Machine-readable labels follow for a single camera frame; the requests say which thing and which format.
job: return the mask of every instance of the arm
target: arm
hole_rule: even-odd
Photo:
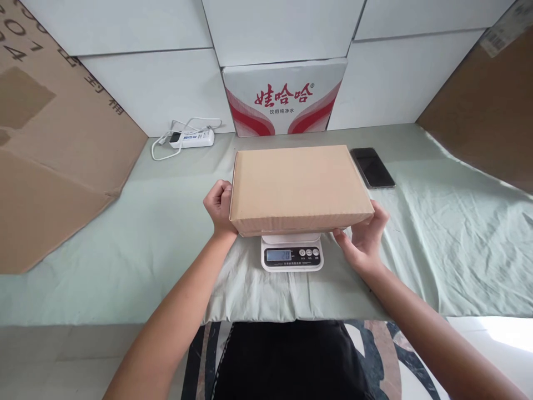
[[[231,184],[219,180],[204,199],[214,233],[154,311],[120,364],[104,399],[166,399],[178,364],[205,314],[237,230],[229,221]]]
[[[373,201],[370,220],[352,226],[352,241],[333,234],[346,260],[372,289],[431,372],[453,399],[527,397],[457,333],[426,302],[404,285],[379,258],[381,235],[389,219]]]

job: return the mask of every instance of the light green cloth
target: light green cloth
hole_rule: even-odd
[[[218,178],[232,179],[237,150],[328,144],[374,147],[385,162],[397,187],[370,192],[391,214],[382,258],[432,307],[533,316],[531,197],[453,159],[414,124],[217,134],[214,146],[161,162],[152,142],[115,204],[27,274],[0,276],[0,325],[145,322],[211,235],[202,199]],[[259,238],[239,237],[205,320],[387,318],[331,234],[322,245],[321,271],[272,274],[261,268]]]

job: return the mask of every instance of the wahaha label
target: wahaha label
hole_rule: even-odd
[[[237,135],[324,131],[347,63],[335,58],[224,68]]]

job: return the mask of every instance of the hand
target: hand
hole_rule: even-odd
[[[230,236],[235,239],[237,230],[229,220],[232,201],[232,184],[219,179],[204,199],[204,207],[213,220],[214,236]]]
[[[379,258],[381,235],[389,220],[389,213],[376,201],[371,200],[375,213],[370,218],[352,225],[350,238],[340,229],[333,236],[343,250],[351,267],[364,278],[369,273],[379,273],[385,266]]]

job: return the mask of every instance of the floor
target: floor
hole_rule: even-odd
[[[463,317],[449,322],[533,399],[533,319]],[[0,398],[100,399],[140,329],[139,325],[0,328]],[[224,329],[220,328],[220,338]],[[406,368],[400,372],[401,398],[431,399]],[[182,362],[169,398],[181,398],[184,374]],[[447,399],[431,377],[439,397]]]

